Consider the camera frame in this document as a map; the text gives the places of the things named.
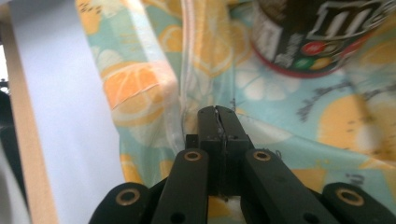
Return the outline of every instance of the tablecloth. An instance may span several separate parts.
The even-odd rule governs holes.
[[[309,188],[359,186],[396,214],[396,14],[348,64],[319,78],[266,67],[248,0],[76,0],[126,181],[167,177],[196,113],[233,109],[257,148]],[[209,223],[243,223],[238,198],[209,198]]]

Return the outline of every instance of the fabric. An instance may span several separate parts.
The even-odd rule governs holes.
[[[311,189],[346,182],[396,214],[396,14],[345,69],[301,79],[265,67],[244,0],[77,0],[120,133],[126,181],[165,178],[196,113],[230,107]],[[209,199],[209,223],[242,223],[238,199]]]

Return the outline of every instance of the m&m's container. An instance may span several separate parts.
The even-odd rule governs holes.
[[[253,47],[294,77],[330,74],[395,8],[394,0],[255,0]]]

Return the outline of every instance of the wooden edge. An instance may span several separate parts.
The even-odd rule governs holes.
[[[0,15],[0,31],[7,60],[11,104],[32,223],[58,223],[8,5],[0,6]]]

